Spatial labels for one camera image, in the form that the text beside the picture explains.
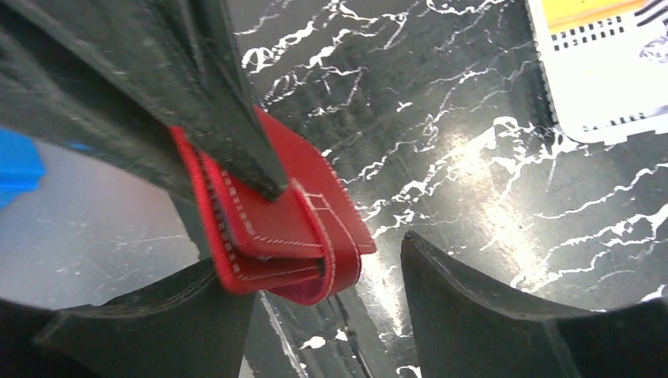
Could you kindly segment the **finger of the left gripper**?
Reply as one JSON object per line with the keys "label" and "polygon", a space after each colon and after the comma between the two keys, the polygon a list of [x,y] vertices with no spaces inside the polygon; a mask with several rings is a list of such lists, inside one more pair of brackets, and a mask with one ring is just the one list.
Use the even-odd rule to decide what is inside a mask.
{"label": "finger of the left gripper", "polygon": [[194,64],[200,102],[213,118],[200,136],[189,133],[191,142],[264,199],[276,201],[288,188],[288,175],[256,114],[228,3],[159,1],[157,6]]}
{"label": "finger of the left gripper", "polygon": [[166,190],[199,259],[210,256],[190,176],[167,127],[5,3],[1,125]]}

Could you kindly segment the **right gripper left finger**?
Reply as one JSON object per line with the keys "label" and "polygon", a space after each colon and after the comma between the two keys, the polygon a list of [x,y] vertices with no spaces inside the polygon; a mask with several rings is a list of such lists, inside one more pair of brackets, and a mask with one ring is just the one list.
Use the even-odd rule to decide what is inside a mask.
{"label": "right gripper left finger", "polygon": [[236,377],[254,305],[200,261],[101,306],[1,303],[4,377]]}

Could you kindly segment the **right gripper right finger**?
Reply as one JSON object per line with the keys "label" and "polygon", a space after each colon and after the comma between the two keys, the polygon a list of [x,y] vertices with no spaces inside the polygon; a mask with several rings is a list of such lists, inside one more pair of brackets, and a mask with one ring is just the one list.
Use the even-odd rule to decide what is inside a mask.
{"label": "right gripper right finger", "polygon": [[424,377],[664,377],[667,300],[595,312],[527,294],[416,232],[401,246]]}

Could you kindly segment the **red leather card holder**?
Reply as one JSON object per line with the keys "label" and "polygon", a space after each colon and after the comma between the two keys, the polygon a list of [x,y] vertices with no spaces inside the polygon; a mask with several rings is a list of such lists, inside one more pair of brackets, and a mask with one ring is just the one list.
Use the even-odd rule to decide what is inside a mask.
{"label": "red leather card holder", "polygon": [[223,287],[234,294],[267,290],[313,305],[355,285],[362,256],[377,248],[321,152],[264,111],[257,116],[289,179],[273,202],[196,150],[182,128],[170,133]]}

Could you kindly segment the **white plastic basket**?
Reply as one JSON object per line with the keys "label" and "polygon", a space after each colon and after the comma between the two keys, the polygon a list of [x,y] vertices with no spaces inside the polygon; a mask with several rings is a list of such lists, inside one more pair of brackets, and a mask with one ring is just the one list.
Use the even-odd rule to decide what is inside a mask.
{"label": "white plastic basket", "polygon": [[665,1],[527,1],[554,123],[580,143],[667,132]]}

